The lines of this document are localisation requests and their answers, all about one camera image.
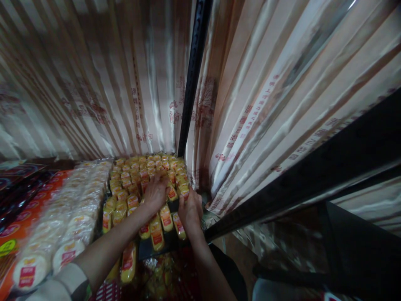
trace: snack bag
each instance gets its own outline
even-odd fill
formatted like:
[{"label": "snack bag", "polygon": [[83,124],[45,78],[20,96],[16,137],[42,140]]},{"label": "snack bag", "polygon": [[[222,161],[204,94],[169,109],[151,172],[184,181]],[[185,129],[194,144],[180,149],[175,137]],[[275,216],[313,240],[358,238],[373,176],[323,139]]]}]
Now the snack bag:
[{"label": "snack bag", "polygon": [[128,197],[128,191],[126,189],[121,189],[119,192],[117,192],[117,199],[120,200],[126,200]]},{"label": "snack bag", "polygon": [[173,221],[171,220],[170,209],[167,204],[160,209],[160,219],[163,229],[166,232],[170,232],[173,229]]},{"label": "snack bag", "polygon": [[113,211],[116,209],[116,203],[117,203],[117,196],[111,196],[107,199],[104,207]]},{"label": "snack bag", "polygon": [[150,222],[150,235],[152,236],[153,250],[156,252],[161,251],[164,248],[164,236],[158,215],[156,215]]},{"label": "snack bag", "polygon": [[137,265],[137,247],[133,242],[125,248],[122,254],[121,282],[129,283],[134,279]]},{"label": "snack bag", "polygon": [[168,182],[167,187],[170,188],[170,191],[167,194],[168,200],[171,202],[178,200],[178,194],[175,191],[173,184]]},{"label": "snack bag", "polygon": [[106,283],[112,283],[114,280],[116,280],[120,274],[120,263],[121,263],[121,258],[117,260],[117,262],[114,264],[113,268],[109,272],[109,274],[106,277]]},{"label": "snack bag", "polygon": [[103,208],[103,233],[109,232],[112,228],[113,210],[110,208]]},{"label": "snack bag", "polygon": [[185,230],[183,224],[181,223],[180,217],[178,216],[178,212],[173,213],[173,221],[178,238],[181,240],[185,240],[187,238],[187,235],[185,234]]},{"label": "snack bag", "polygon": [[139,206],[139,199],[137,194],[131,194],[127,198],[128,209]]},{"label": "snack bag", "polygon": [[184,197],[184,200],[187,200],[189,197],[189,188],[188,185],[182,184],[178,187],[177,193],[182,194]]},{"label": "snack bag", "polygon": [[116,166],[123,166],[125,162],[125,158],[120,158],[116,160]]}]

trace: black metal pole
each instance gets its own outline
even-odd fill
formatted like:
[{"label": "black metal pole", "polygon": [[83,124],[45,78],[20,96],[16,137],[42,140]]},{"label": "black metal pole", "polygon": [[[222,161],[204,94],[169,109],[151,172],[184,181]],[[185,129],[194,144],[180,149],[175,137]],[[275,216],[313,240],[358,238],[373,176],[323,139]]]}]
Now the black metal pole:
[{"label": "black metal pole", "polygon": [[178,157],[184,156],[185,147],[187,145],[193,103],[195,101],[196,87],[198,85],[199,72],[202,64],[203,50],[205,48],[205,41],[208,34],[209,18],[212,5],[213,0],[198,0],[196,2],[191,52],[188,64],[187,84],[185,86],[183,120],[181,123],[180,141],[178,143]]},{"label": "black metal pole", "polygon": [[401,161],[401,89],[205,231],[212,241]]}]

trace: food package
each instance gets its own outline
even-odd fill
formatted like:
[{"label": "food package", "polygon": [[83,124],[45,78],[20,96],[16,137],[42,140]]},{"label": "food package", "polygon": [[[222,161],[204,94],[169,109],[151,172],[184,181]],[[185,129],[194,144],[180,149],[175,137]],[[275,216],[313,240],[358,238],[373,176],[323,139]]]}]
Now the food package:
[{"label": "food package", "polygon": [[187,200],[189,197],[189,188],[188,185],[182,184],[178,187],[177,193],[182,194],[184,197],[184,200]]},{"label": "food package", "polygon": [[69,264],[75,257],[85,250],[85,244],[81,241],[71,240],[64,243],[54,254],[53,273],[58,274],[60,270]]},{"label": "food package", "polygon": [[130,283],[135,276],[137,266],[137,247],[134,242],[130,242],[122,255],[121,282]]},{"label": "food package", "polygon": [[49,257],[34,253],[19,260],[14,268],[15,287],[21,291],[30,291],[40,284],[51,269]]},{"label": "food package", "polygon": [[150,222],[150,235],[152,236],[153,250],[156,252],[164,248],[164,236],[162,230],[162,223],[158,215],[156,215]]},{"label": "food package", "polygon": [[125,163],[125,158],[120,158],[120,159],[117,159],[116,161],[116,166],[123,166],[124,165],[124,163]]},{"label": "food package", "polygon": [[110,270],[109,274],[106,277],[106,283],[112,283],[113,281],[117,280],[120,275],[120,263],[121,263],[121,258],[119,258],[112,269]]},{"label": "food package", "polygon": [[173,213],[173,221],[175,230],[178,234],[178,238],[181,240],[185,240],[187,238],[187,235],[185,234],[185,230],[183,224],[181,223],[180,217],[178,216],[178,212]]},{"label": "food package", "polygon": [[137,194],[131,194],[127,198],[128,209],[139,206],[139,199]]},{"label": "food package", "polygon": [[164,205],[160,209],[160,219],[162,221],[163,229],[166,232],[170,232],[173,229],[173,221],[171,220],[171,214],[168,205]]},{"label": "food package", "polygon": [[168,200],[171,202],[178,200],[178,194],[175,191],[173,184],[171,182],[168,182],[167,187],[170,188],[167,194]]},{"label": "food package", "polygon": [[113,209],[103,208],[103,233],[107,233],[112,228]]},{"label": "food package", "polygon": [[119,192],[117,192],[117,199],[119,201],[125,201],[128,197],[128,191],[126,189],[122,189]]}]

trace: plastic wrapper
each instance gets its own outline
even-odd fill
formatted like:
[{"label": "plastic wrapper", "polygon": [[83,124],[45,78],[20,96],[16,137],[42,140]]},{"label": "plastic wrapper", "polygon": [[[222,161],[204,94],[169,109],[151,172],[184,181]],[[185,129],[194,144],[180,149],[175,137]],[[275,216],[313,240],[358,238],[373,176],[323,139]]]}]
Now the plastic wrapper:
[{"label": "plastic wrapper", "polygon": [[187,238],[187,235],[185,234],[185,230],[183,224],[181,223],[180,217],[178,216],[178,212],[173,213],[173,221],[178,238],[181,240],[185,240]]},{"label": "plastic wrapper", "polygon": [[80,240],[70,240],[62,244],[53,257],[53,273],[57,274],[76,256],[85,250],[85,244]]},{"label": "plastic wrapper", "polygon": [[129,243],[122,255],[121,282],[130,283],[135,276],[137,266],[137,247],[134,242]]},{"label": "plastic wrapper", "polygon": [[160,209],[160,219],[162,222],[163,230],[166,232],[170,232],[173,229],[173,221],[171,219],[170,209],[168,205],[164,205]]},{"label": "plastic wrapper", "polygon": [[162,230],[162,223],[158,215],[156,215],[150,222],[150,235],[152,237],[153,249],[156,252],[164,248],[164,235]]},{"label": "plastic wrapper", "polygon": [[109,232],[112,228],[113,210],[111,208],[103,208],[103,233]]},{"label": "plastic wrapper", "polygon": [[112,283],[113,281],[116,281],[119,278],[120,275],[120,264],[121,264],[121,258],[119,258],[112,269],[110,270],[109,274],[106,277],[106,283]]}]

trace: packaged snack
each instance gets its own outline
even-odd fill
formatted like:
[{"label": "packaged snack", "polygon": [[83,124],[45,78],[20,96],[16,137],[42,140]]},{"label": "packaged snack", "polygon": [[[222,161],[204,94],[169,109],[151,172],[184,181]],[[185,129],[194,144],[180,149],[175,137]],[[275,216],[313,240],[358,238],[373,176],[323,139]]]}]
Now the packaged snack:
[{"label": "packaged snack", "polygon": [[160,209],[160,219],[163,229],[166,232],[170,232],[173,229],[173,221],[171,220],[170,209],[167,204]]},{"label": "packaged snack", "polygon": [[126,189],[131,185],[132,185],[131,178],[124,178],[124,180],[122,181],[122,187]]},{"label": "packaged snack", "polygon": [[117,192],[117,199],[120,200],[125,200],[128,197],[128,191],[126,189],[121,189],[119,192]]},{"label": "packaged snack", "polygon": [[121,180],[123,180],[124,178],[131,178],[131,176],[130,176],[128,171],[123,171],[121,173]]},{"label": "packaged snack", "polygon": [[149,185],[149,180],[141,181],[142,194],[145,194],[148,185]]},{"label": "packaged snack", "polygon": [[112,283],[114,280],[116,280],[120,274],[120,263],[121,263],[121,258],[117,260],[117,262],[114,264],[112,267],[111,271],[106,277],[106,283]]},{"label": "packaged snack", "polygon": [[76,240],[63,244],[53,257],[53,273],[57,274],[60,270],[69,264],[75,257],[85,250],[85,245]]},{"label": "packaged snack", "polygon": [[129,283],[134,279],[137,265],[137,247],[133,242],[125,248],[122,254],[121,282]]},{"label": "packaged snack", "polygon": [[134,162],[131,164],[131,169],[139,169],[139,162]]},{"label": "packaged snack", "polygon": [[112,228],[112,213],[112,209],[107,207],[103,208],[103,233],[109,232]]},{"label": "packaged snack", "polygon": [[131,194],[127,198],[128,209],[139,206],[139,199],[137,194]]},{"label": "packaged snack", "polygon": [[26,256],[18,261],[14,268],[14,284],[22,291],[29,291],[41,283],[49,272],[50,262],[45,256]]},{"label": "packaged snack", "polygon": [[127,216],[130,216],[138,207],[132,207],[128,210]]},{"label": "packaged snack", "polygon": [[170,178],[170,181],[173,185],[175,185],[175,172],[174,171],[168,171],[167,175]]},{"label": "packaged snack", "polygon": [[146,223],[139,229],[139,236],[141,237],[142,240],[148,239],[150,236],[149,232],[149,224]]},{"label": "packaged snack", "polygon": [[161,221],[157,215],[150,222],[150,235],[152,236],[153,250],[161,251],[164,248],[164,236]]},{"label": "packaged snack", "polygon": [[133,183],[131,186],[127,188],[129,194],[139,194],[138,186],[136,183]]},{"label": "packaged snack", "polygon": [[181,240],[185,240],[187,238],[187,235],[185,234],[185,230],[183,224],[181,223],[180,217],[178,216],[178,212],[173,213],[173,221],[178,238]]},{"label": "packaged snack", "polygon": [[154,161],[148,161],[147,162],[147,168],[155,168],[155,162]]},{"label": "packaged snack", "polygon": [[179,196],[175,191],[173,184],[171,182],[168,182],[167,187],[170,188],[170,191],[167,194],[168,200],[171,202],[178,200]]},{"label": "packaged snack", "polygon": [[120,173],[117,172],[117,171],[112,171],[112,172],[110,173],[110,178],[111,178],[112,180],[119,180],[119,179],[121,179],[121,175],[120,175]]},{"label": "packaged snack", "polygon": [[189,196],[189,188],[188,188],[188,185],[186,185],[186,184],[180,185],[180,186],[178,187],[178,189],[177,189],[177,192],[178,192],[179,194],[182,194],[182,195],[183,195],[184,200],[187,200],[187,199],[188,199],[188,196]]},{"label": "packaged snack", "polygon": [[113,171],[122,172],[122,167],[121,167],[121,166],[113,165]]},{"label": "packaged snack", "polygon": [[125,162],[125,158],[117,159],[115,162],[116,162],[116,166],[123,166],[124,162]]}]

